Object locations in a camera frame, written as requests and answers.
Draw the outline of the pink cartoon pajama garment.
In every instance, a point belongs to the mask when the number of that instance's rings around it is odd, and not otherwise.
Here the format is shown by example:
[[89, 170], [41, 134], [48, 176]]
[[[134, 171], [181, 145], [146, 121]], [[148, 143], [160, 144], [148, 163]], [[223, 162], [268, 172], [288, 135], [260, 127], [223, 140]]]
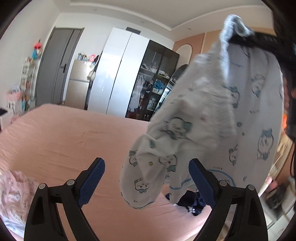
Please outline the pink cartoon pajama garment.
[[39, 184], [21, 171], [1, 175], [1, 216], [17, 224], [27, 221], [30, 205]]

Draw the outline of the light blue cartoon pajama pants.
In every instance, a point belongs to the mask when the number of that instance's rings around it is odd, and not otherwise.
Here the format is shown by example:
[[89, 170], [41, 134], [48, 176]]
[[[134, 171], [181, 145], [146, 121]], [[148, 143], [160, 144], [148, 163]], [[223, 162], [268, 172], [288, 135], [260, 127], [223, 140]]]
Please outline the light blue cartoon pajama pants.
[[229, 15], [211, 50], [197, 55], [130, 148], [119, 186], [125, 202], [142, 209], [169, 186], [170, 202], [196, 190], [196, 158], [218, 180], [260, 190], [273, 164], [284, 111], [276, 57], [231, 44], [252, 30]]

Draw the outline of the navy blue garment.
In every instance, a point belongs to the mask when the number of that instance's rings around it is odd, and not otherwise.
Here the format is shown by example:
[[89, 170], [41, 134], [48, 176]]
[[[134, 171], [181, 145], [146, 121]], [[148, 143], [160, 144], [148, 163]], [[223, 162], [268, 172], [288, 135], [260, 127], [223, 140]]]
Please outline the navy blue garment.
[[186, 193], [180, 198], [176, 203], [177, 206], [184, 207], [193, 216], [198, 216], [202, 213], [203, 209], [206, 207], [206, 203], [199, 191], [192, 192], [187, 190]]

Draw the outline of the pink bed sheet mattress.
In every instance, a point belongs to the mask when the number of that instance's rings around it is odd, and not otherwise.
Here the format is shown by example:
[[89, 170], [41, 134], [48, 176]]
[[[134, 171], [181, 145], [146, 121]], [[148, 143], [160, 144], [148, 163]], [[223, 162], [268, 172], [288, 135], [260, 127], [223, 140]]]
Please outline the pink bed sheet mattress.
[[100, 157], [105, 173], [83, 212], [100, 240], [187, 240], [204, 225], [210, 207], [193, 216], [165, 196], [141, 210], [119, 190], [119, 173], [147, 122], [45, 104], [1, 132], [1, 170], [21, 171], [49, 186], [76, 178]]

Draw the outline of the black glass display cabinet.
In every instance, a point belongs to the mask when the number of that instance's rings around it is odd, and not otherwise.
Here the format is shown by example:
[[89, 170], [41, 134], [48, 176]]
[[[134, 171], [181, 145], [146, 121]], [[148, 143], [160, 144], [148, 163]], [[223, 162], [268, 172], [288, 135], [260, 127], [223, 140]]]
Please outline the black glass display cabinet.
[[175, 72], [179, 54], [149, 41], [125, 114], [126, 118], [150, 121]]

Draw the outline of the white shelf rack with toys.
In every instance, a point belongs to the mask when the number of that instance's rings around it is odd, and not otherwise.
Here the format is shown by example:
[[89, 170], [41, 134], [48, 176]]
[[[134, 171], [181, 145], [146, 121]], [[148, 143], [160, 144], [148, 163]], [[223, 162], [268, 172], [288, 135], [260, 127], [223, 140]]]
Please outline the white shelf rack with toys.
[[35, 85], [35, 62], [32, 58], [27, 57], [25, 59], [21, 78], [20, 78], [20, 90], [22, 95], [22, 111], [26, 112], [31, 107], [31, 102], [34, 100], [35, 94], [33, 92]]

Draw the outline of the beige refrigerator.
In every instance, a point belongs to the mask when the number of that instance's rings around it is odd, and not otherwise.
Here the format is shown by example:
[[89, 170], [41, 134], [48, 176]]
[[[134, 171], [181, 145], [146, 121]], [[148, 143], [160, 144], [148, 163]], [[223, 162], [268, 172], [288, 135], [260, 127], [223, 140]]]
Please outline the beige refrigerator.
[[86, 99], [90, 87], [87, 78], [93, 70], [92, 62], [75, 60], [66, 91], [65, 105], [71, 108], [86, 110]]

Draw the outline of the white wardrobe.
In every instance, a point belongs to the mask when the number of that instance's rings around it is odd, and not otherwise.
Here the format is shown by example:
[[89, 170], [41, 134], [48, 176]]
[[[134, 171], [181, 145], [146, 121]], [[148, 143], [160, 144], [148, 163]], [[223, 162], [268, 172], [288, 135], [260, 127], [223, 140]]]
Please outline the white wardrobe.
[[113, 28], [102, 51], [88, 110], [125, 117], [149, 39]]

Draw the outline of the grey door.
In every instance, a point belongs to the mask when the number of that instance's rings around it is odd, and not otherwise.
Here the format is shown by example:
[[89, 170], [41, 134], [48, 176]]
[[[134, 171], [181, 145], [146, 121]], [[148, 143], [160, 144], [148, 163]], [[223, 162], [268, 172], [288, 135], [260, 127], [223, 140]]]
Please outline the grey door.
[[36, 81], [36, 106], [63, 101], [69, 66], [84, 29], [53, 28], [41, 57]]

